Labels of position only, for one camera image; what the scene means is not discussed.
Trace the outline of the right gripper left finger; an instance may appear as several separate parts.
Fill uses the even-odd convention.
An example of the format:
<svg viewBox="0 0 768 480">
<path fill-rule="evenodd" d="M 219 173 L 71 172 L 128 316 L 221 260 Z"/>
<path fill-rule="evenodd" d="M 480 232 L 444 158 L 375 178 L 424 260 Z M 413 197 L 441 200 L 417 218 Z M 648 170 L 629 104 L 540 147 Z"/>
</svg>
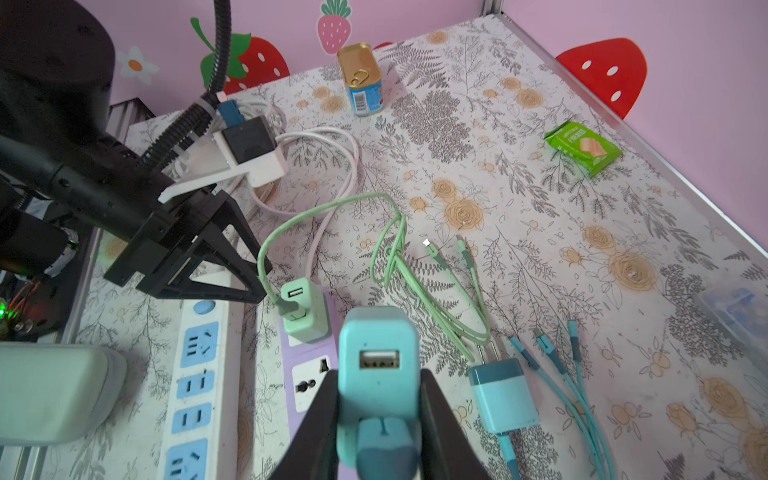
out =
<svg viewBox="0 0 768 480">
<path fill-rule="evenodd" d="M 335 480 L 338 371 L 330 370 L 270 480 Z"/>
</svg>

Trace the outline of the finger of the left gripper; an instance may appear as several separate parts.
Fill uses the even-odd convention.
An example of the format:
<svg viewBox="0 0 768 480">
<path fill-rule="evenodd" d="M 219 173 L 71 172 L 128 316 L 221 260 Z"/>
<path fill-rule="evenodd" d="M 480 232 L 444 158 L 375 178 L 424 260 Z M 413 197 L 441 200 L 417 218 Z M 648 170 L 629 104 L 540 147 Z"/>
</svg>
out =
<svg viewBox="0 0 768 480">
<path fill-rule="evenodd" d="M 238 202 L 224 191 L 210 197 L 204 209 L 205 228 L 197 236 L 203 261 L 226 268 L 240 279 L 269 274 L 272 264 L 267 249 L 256 239 Z"/>
<path fill-rule="evenodd" d="M 162 259 L 137 289 L 166 300 L 259 303 L 266 298 L 258 268 L 242 258 L 214 224 Z"/>
</svg>

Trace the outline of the green charger plug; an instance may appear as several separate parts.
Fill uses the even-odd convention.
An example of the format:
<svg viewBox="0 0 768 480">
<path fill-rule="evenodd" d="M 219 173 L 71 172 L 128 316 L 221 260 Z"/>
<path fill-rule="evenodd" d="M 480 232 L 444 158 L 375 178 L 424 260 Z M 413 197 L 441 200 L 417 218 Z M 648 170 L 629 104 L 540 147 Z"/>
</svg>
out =
<svg viewBox="0 0 768 480">
<path fill-rule="evenodd" d="M 308 277 L 284 284 L 280 290 L 278 307 L 284 331 L 294 343 L 315 343 L 329 335 L 325 294 Z"/>
</svg>

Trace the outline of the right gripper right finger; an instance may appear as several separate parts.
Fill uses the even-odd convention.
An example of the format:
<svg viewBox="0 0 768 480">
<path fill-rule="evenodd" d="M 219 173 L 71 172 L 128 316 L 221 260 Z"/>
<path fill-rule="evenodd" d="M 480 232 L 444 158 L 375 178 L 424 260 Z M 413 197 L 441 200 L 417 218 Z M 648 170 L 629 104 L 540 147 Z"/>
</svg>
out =
<svg viewBox="0 0 768 480">
<path fill-rule="evenodd" d="M 423 479 L 490 479 L 428 369 L 420 371 L 419 421 Z"/>
</svg>

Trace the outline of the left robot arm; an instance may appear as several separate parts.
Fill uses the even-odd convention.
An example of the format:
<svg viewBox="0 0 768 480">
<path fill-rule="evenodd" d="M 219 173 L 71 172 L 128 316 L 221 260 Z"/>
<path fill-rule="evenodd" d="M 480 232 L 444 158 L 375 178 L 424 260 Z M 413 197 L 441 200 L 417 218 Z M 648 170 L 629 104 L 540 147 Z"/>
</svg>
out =
<svg viewBox="0 0 768 480">
<path fill-rule="evenodd" d="M 211 181 L 169 201 L 164 170 L 208 130 L 231 52 L 231 5 L 214 5 L 212 79 L 142 153 L 106 131 L 116 53 L 100 22 L 75 1 L 1 5 L 1 169 L 60 202 L 126 246 L 106 272 L 158 299 L 257 304 L 268 264 L 239 255 L 233 228 L 251 255 L 260 246 L 236 200 Z"/>
</svg>

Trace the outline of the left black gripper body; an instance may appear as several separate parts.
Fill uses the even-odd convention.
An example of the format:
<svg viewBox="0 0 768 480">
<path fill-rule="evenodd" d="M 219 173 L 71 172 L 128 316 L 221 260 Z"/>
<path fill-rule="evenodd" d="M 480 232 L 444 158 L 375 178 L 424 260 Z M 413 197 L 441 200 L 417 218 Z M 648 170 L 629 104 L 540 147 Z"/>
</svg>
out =
<svg viewBox="0 0 768 480">
<path fill-rule="evenodd" d="M 201 187 L 165 198 L 172 180 L 137 170 L 138 156 L 105 134 L 78 145 L 67 139 L 31 145 L 1 139 L 1 170 L 62 203 L 79 219 L 128 245 L 105 277 L 124 286 L 137 273 L 142 288 L 192 288 L 204 259 Z"/>
</svg>

